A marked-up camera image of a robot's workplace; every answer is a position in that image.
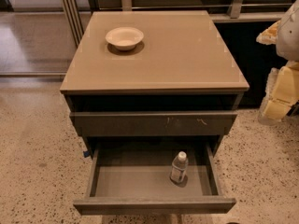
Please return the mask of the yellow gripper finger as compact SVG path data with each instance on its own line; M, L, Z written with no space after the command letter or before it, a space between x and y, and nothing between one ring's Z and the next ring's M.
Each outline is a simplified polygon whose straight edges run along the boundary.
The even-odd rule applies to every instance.
M262 116L283 119L299 101L299 62L288 61L280 69L272 68L265 93Z
M264 45L276 44L279 24L280 21L276 21L263 32L259 33L259 35L256 37L256 41Z

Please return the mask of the dark robot base foot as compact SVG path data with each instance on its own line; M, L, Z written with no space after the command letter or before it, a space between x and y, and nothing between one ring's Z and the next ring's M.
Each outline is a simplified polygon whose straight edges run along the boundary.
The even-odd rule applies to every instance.
M296 116L299 114L299 103L296 103L288 112L288 116Z

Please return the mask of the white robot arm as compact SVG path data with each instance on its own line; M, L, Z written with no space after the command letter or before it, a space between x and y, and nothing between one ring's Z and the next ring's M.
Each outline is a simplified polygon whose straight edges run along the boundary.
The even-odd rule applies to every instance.
M256 41L275 44L277 55L287 60L280 69L271 69L259 110L261 124L274 125L299 101L299 0L279 21L260 33Z

